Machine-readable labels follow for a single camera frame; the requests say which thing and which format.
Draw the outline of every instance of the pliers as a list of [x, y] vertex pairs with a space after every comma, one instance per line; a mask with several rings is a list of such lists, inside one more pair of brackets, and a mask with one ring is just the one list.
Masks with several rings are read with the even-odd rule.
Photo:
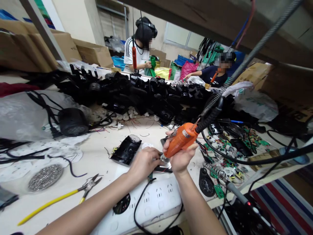
[[82, 187], [80, 187], [79, 189], [76, 189], [70, 193], [67, 193], [63, 196], [60, 196], [48, 203], [46, 203], [45, 205], [43, 205], [42, 207], [39, 207], [37, 210], [35, 210], [34, 212], [32, 212], [31, 214], [29, 214], [28, 216], [26, 216], [21, 222], [19, 222], [17, 225], [22, 225], [24, 223], [26, 223], [28, 220], [30, 220], [31, 218], [33, 218], [35, 215], [37, 215], [39, 212], [43, 211], [44, 209], [46, 209], [47, 207], [51, 206], [52, 204], [61, 201], [69, 196], [72, 196], [82, 190], [85, 191], [84, 196], [82, 197], [81, 201], [79, 202], [79, 204], [81, 204], [82, 202], [85, 201], [89, 191], [93, 188], [93, 186], [95, 186], [96, 184], [98, 184], [100, 182], [100, 180], [102, 179], [102, 177], [100, 177], [97, 181], [96, 178], [98, 177], [99, 174], [96, 174], [91, 180], [89, 180], [87, 183], [85, 183]]

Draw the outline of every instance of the person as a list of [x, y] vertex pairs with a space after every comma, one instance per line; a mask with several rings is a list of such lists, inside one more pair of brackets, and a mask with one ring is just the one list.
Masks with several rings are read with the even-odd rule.
[[236, 54], [234, 52], [222, 53], [219, 57], [219, 66], [212, 65], [203, 70], [192, 72], [185, 76], [184, 81], [190, 78], [190, 76], [199, 76], [205, 83], [210, 84], [215, 73], [218, 73], [211, 86], [221, 87], [228, 78], [227, 69], [232, 66], [235, 60]]
[[[167, 139], [163, 151], [169, 148], [171, 139]], [[194, 143], [187, 150], [181, 150], [170, 158], [172, 170], [180, 188], [190, 232], [197, 235], [226, 235], [187, 170], [197, 147], [198, 145]], [[89, 235], [118, 201], [147, 179], [156, 166], [162, 164], [160, 152], [157, 149], [144, 148], [137, 154], [127, 173], [122, 174], [97, 194], [48, 224], [37, 235]]]
[[137, 20], [136, 26], [136, 33], [125, 42], [124, 72], [134, 73], [132, 53], [134, 42], [136, 48], [137, 69], [141, 75], [144, 75], [144, 69], [151, 68], [149, 49], [152, 39], [157, 36], [157, 30], [147, 17]]

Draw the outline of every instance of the striped mat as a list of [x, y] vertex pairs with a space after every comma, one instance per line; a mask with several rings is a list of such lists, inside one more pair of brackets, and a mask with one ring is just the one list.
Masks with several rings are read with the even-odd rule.
[[313, 207], [283, 178], [251, 194], [281, 235], [313, 235]]

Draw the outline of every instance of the power strip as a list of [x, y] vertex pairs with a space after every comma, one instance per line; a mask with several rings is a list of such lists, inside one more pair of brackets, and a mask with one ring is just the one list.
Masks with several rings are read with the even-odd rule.
[[[134, 211], [138, 199], [147, 182], [130, 192], [130, 205], [122, 214], [115, 214], [111, 209], [101, 220], [91, 235], [110, 234], [119, 235], [135, 228]], [[181, 205], [178, 184], [175, 177], [166, 180], [155, 180], [150, 184], [140, 200], [136, 210], [136, 220], [139, 224], [150, 221], [153, 218]]]

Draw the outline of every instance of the hand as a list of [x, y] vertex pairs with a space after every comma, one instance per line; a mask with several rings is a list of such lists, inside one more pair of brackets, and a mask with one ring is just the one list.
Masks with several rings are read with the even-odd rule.
[[145, 64], [144, 64], [144, 67], [146, 69], [152, 68], [151, 61], [146, 61]]
[[[170, 135], [172, 133], [173, 131], [166, 132], [167, 135]], [[163, 152], [167, 151], [172, 139], [173, 137], [166, 140], [163, 146]], [[190, 145], [186, 150], [180, 150], [178, 153], [170, 158], [170, 163], [172, 166], [171, 169], [175, 175], [187, 172], [187, 166], [192, 157], [195, 155], [197, 147], [198, 144], [194, 143]]]
[[137, 183], [142, 182], [154, 168], [164, 165], [160, 160], [160, 155], [161, 153], [155, 148], [144, 148], [135, 157], [127, 174]]
[[183, 80], [186, 81], [188, 78], [190, 78], [190, 76], [191, 76], [191, 73], [186, 75]]

